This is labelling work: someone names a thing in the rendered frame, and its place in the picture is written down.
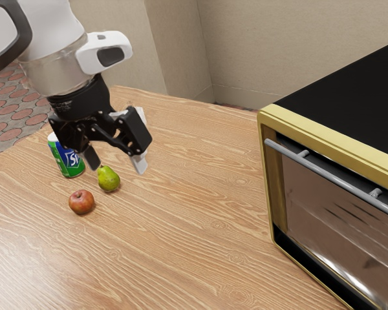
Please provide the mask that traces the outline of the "green pear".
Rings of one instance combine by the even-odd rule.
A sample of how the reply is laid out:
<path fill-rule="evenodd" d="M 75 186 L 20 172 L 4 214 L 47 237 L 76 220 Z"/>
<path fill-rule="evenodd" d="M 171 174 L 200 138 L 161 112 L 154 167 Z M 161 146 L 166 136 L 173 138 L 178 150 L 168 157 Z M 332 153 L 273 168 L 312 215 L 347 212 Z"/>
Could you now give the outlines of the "green pear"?
<path fill-rule="evenodd" d="M 119 175 L 107 165 L 97 168 L 98 185 L 105 192 L 113 192 L 120 186 Z"/>

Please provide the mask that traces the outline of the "red apple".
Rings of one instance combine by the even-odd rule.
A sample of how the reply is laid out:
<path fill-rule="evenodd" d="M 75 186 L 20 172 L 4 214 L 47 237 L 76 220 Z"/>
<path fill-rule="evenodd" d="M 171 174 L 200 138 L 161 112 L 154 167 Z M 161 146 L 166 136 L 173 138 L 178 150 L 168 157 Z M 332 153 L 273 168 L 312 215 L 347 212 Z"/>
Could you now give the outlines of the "red apple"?
<path fill-rule="evenodd" d="M 80 189 L 69 196 L 68 204 L 74 213 L 86 214 L 94 209 L 94 196 L 91 192 Z"/>

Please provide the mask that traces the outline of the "green soda can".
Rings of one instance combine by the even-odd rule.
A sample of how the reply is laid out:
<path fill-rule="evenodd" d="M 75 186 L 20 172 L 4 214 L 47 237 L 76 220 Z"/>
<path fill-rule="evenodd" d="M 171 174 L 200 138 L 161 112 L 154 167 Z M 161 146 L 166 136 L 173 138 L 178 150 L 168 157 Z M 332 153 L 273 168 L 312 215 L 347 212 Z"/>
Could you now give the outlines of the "green soda can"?
<path fill-rule="evenodd" d="M 54 132 L 48 135 L 47 143 L 64 177 L 75 178 L 85 171 L 83 160 L 72 149 L 63 147 Z"/>

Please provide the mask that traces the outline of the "black and gold oven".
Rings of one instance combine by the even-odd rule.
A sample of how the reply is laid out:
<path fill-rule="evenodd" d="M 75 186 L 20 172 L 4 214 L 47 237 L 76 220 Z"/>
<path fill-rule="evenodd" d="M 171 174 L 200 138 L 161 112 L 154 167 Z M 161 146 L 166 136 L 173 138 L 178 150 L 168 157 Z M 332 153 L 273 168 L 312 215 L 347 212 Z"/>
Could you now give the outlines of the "black and gold oven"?
<path fill-rule="evenodd" d="M 388 45 L 257 116 L 274 244 L 352 310 L 388 310 Z"/>

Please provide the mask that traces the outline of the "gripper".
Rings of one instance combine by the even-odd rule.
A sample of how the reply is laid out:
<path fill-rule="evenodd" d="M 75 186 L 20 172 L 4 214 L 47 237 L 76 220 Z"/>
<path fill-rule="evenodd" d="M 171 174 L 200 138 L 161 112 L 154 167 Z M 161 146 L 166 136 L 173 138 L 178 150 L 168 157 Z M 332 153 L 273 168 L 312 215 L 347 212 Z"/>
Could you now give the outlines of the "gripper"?
<path fill-rule="evenodd" d="M 142 175 L 147 167 L 147 148 L 153 141 L 146 127 L 142 107 L 128 106 L 114 112 L 110 93 L 101 74 L 84 87 L 60 96 L 47 98 L 53 109 L 50 126 L 62 146 L 83 152 L 92 171 L 101 161 L 91 141 L 104 141 L 126 153 L 135 171 Z"/>

